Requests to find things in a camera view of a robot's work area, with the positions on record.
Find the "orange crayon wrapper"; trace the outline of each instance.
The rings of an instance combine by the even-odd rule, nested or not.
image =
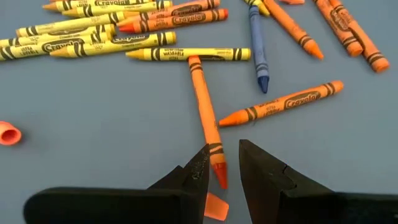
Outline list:
[[[207,10],[196,12],[185,16],[172,16],[161,19],[150,19],[148,21],[136,21],[131,24],[120,26],[121,32],[140,34],[161,29],[170,29],[205,22],[223,21],[228,18],[227,9]]]
[[[280,97],[276,100],[267,101],[250,108],[239,110],[219,121],[219,125],[233,126],[244,124],[259,118],[265,118],[266,116],[280,113],[282,111],[334,95],[335,93],[339,93],[343,88],[344,84],[342,81],[332,81],[330,83]]]
[[[323,59],[323,54],[318,44],[274,0],[263,1],[271,15],[306,52]]]
[[[348,12],[340,0],[330,0],[330,4],[333,6],[334,10],[343,18],[343,20],[348,24],[349,29],[355,35],[362,45],[363,55],[377,73],[381,73],[390,67],[390,63],[385,58],[385,56],[377,49],[373,41],[365,33],[362,27],[356,22],[354,17]]]
[[[221,142],[221,137],[218,132],[216,117],[207,89],[205,75],[201,67],[201,61],[198,56],[191,56],[188,58],[188,63],[192,75],[193,88],[197,96],[200,120],[203,132],[205,133],[205,141],[209,144],[210,164],[216,173],[221,188],[227,189],[228,180],[223,143]]]

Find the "crayon tip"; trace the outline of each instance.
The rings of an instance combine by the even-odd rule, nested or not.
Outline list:
[[[43,5],[42,7],[43,7],[43,9],[46,9],[46,10],[58,11],[57,5],[54,2],[47,4],[47,5]]]
[[[228,189],[228,177],[226,173],[226,162],[220,162],[213,165],[213,170],[216,173],[218,182],[222,189]]]
[[[124,25],[119,27],[120,32],[132,32],[134,33],[134,26]]]
[[[259,83],[260,89],[263,93],[268,92],[268,82],[269,82],[269,77],[268,76],[262,76],[257,78],[257,82]]]

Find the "crayon pile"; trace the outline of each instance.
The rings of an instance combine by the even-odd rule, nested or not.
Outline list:
[[[0,60],[14,60],[44,54],[53,57],[78,58],[133,50],[126,52],[126,56],[151,61],[180,60],[185,63],[187,61],[197,97],[205,142],[209,144],[210,148],[210,164],[222,189],[228,188],[228,175],[227,161],[218,125],[220,127],[234,126],[264,118],[334,95],[344,87],[343,82],[339,80],[325,83],[239,110],[221,119],[217,125],[203,73],[202,60],[250,60],[251,52],[253,52],[257,82],[261,91],[267,93],[270,75],[265,51],[266,42],[262,36],[261,16],[272,16],[306,53],[320,60],[324,58],[324,54],[315,40],[275,0],[244,0],[248,5],[251,49],[241,47],[162,48],[163,45],[177,42],[175,32],[148,33],[194,24],[225,21],[228,18],[228,10],[218,9],[221,4],[220,0],[197,0],[178,5],[173,5],[173,2],[168,0],[52,1],[50,4],[44,5],[43,8],[76,19],[17,29],[16,38],[0,40]],[[288,4],[304,3],[303,0],[281,1]],[[321,12],[349,56],[357,57],[362,54],[377,73],[389,68],[388,60],[340,0],[313,0],[313,2],[315,3],[314,8]],[[115,37],[117,30],[137,35],[118,38]],[[2,139],[0,144],[11,145],[20,140],[21,132],[17,129],[6,125],[6,123],[0,123],[0,126],[5,130],[4,133],[7,130],[11,130],[13,133],[13,138],[9,136],[8,140]],[[212,214],[209,216],[219,217],[220,220],[225,219],[226,216],[225,213],[217,215],[211,210],[207,212]]]

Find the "yellow crayon wrapper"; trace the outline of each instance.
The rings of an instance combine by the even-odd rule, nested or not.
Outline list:
[[[93,27],[49,32],[48,34],[35,35],[30,37],[17,37],[12,39],[4,39],[0,40],[0,47],[37,44],[39,42],[44,42],[49,40],[63,40],[73,37],[81,37],[84,35],[97,34],[100,32],[108,32],[111,35],[114,35],[116,33],[113,24],[105,24]]]
[[[133,4],[142,4],[151,2],[151,0],[78,0],[78,1],[57,1],[51,4],[43,6],[44,9],[63,12],[71,9],[75,9],[77,7],[83,6],[126,6]]]
[[[119,11],[134,11],[137,12],[147,12],[165,9],[173,6],[171,1],[158,1],[158,2],[147,2],[143,4],[134,4],[127,6],[118,6],[118,5],[105,5],[105,6],[83,6],[77,7],[75,9],[64,11],[62,14],[64,16],[71,17],[91,17],[91,16],[99,16],[111,12],[119,12]]]
[[[71,19],[67,21],[53,22],[50,24],[23,27],[16,30],[16,32],[18,37],[29,37],[33,35],[48,34],[49,32],[56,32],[61,30],[78,29],[103,24],[116,24],[125,18],[126,17],[124,12],[113,12],[102,16]]]
[[[100,44],[80,44],[68,46],[51,53],[54,57],[86,57],[142,47],[155,47],[176,42],[175,32],[161,32],[156,34],[140,34],[130,37],[115,38]]]
[[[0,48],[0,60],[14,60],[17,58],[44,55],[53,52],[54,50],[62,49],[66,46],[74,46],[76,44],[92,44],[95,42],[104,42],[109,39],[112,39],[112,36],[109,33],[102,32],[99,34],[72,37],[63,40],[50,40],[25,46],[3,47]]]
[[[201,60],[249,60],[249,48],[152,48],[127,52],[126,56],[141,60],[187,60],[197,55]]]

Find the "blue-gray surface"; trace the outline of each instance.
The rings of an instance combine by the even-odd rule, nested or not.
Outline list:
[[[347,56],[310,0],[284,8],[325,59],[308,56],[275,20],[263,18],[268,94],[257,85],[252,61],[203,62],[217,119],[331,80],[345,83],[336,96],[221,129],[229,189],[221,190],[212,173],[210,191],[229,202],[227,223],[250,223],[239,178],[239,139],[250,139],[333,190],[398,194],[398,1],[360,2],[344,4],[389,59],[392,68],[382,75],[362,57]],[[3,0],[0,38],[62,19],[42,10],[45,3]],[[227,21],[177,29],[177,46],[250,47],[248,6],[223,0],[221,7],[229,9]],[[4,62],[0,96],[0,120],[24,133],[20,145],[0,147],[0,223],[23,223],[26,199],[48,187],[146,188],[204,145],[185,62],[141,62],[123,53]]]

